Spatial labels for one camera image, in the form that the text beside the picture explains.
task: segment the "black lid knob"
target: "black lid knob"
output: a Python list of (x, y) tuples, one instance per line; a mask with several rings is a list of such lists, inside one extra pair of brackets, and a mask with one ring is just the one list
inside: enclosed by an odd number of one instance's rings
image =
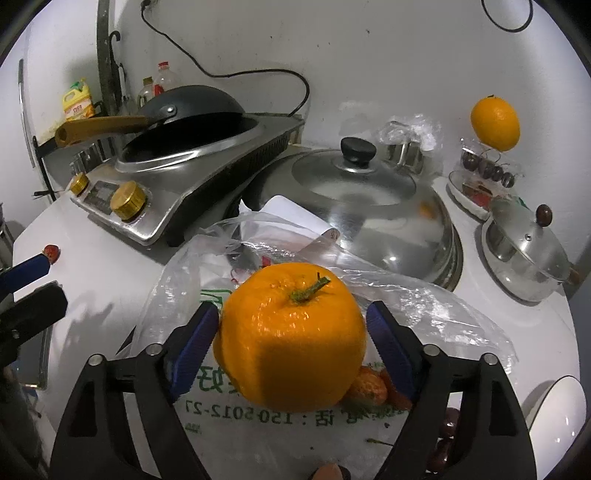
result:
[(342, 138), (340, 150), (345, 160), (350, 161), (359, 168), (367, 168), (377, 152), (373, 143), (356, 137)]
[(535, 222), (541, 227), (548, 226), (552, 223), (552, 210), (546, 204), (542, 203), (535, 210)]

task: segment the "bottle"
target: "bottle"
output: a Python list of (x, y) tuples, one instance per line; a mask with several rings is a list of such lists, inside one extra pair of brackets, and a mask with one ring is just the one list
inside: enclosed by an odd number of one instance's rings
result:
[(154, 81), (152, 77), (146, 77), (144, 78), (144, 88), (138, 94), (138, 108), (142, 108), (152, 98), (154, 98)]
[(170, 70), (168, 62), (162, 61), (158, 63), (158, 74), (154, 82), (154, 95), (160, 95), (160, 93), (172, 90), (178, 86), (180, 86), (178, 75)]
[(95, 108), (92, 105), (92, 96), (90, 88), (86, 84), (86, 79), (81, 79), (70, 87), (70, 90), (62, 97), (61, 105), (66, 114), (66, 120), (79, 120), (90, 118), (95, 114)]

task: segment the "blue gripper pad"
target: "blue gripper pad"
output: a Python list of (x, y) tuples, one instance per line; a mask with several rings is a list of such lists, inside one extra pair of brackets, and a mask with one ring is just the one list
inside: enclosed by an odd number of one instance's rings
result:
[[(418, 358), (411, 359), (409, 353), (420, 355), (423, 344), (410, 329), (402, 327), (396, 322), (386, 305), (381, 301), (375, 301), (368, 307), (365, 318), (369, 335), (378, 349), (394, 387), (410, 400), (414, 400), (417, 393), (415, 371), (419, 367), (417, 362), (420, 360)], [(418, 350), (407, 353), (397, 338), (398, 332), (405, 335), (405, 340)]]
[(49, 259), (43, 255), (35, 255), (0, 274), (0, 300), (9, 293), (33, 283), (49, 273)]
[(173, 340), (174, 336), (173, 344), (166, 346), (164, 365), (169, 381), (168, 391), (174, 401), (191, 389), (203, 358), (216, 336), (218, 324), (217, 307), (204, 301), (189, 323), (175, 329), (168, 338)]

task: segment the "orange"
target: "orange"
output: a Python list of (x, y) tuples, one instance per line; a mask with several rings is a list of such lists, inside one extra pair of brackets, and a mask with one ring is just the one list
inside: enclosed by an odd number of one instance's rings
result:
[(470, 114), (472, 128), (479, 140), (500, 152), (517, 145), (521, 130), (513, 107), (502, 98), (483, 98)]
[(213, 352), (246, 399), (305, 412), (341, 400), (363, 361), (365, 332), (355, 299), (333, 273), (277, 264), (226, 300)]
[(379, 407), (388, 398), (386, 383), (370, 367), (361, 367), (345, 397), (362, 407)]

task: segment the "pot lid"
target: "pot lid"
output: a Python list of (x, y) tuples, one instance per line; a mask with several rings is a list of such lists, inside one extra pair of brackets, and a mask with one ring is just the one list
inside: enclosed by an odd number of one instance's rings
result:
[(540, 205), (535, 213), (510, 199), (491, 201), (493, 220), (513, 244), (537, 268), (550, 277), (564, 281), (569, 276), (570, 262), (564, 248), (548, 227), (552, 211)]
[(445, 205), (430, 185), (375, 154), (370, 142), (347, 137), (340, 151), (281, 158), (255, 177), (242, 199), (260, 210), (283, 195), (338, 229), (345, 250), (385, 270), (447, 286), (459, 263)]

